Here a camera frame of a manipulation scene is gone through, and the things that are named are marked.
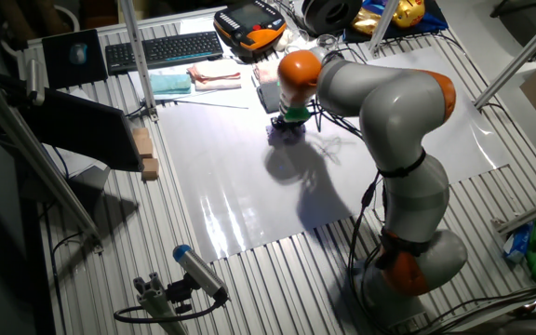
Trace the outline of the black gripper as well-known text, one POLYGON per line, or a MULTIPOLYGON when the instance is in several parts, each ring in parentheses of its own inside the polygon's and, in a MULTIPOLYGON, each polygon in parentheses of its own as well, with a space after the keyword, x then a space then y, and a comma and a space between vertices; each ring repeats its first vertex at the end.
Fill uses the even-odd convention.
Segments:
POLYGON ((283 115, 271 118, 271 126, 275 131, 295 131, 304 125, 304 121, 287 122, 283 115))

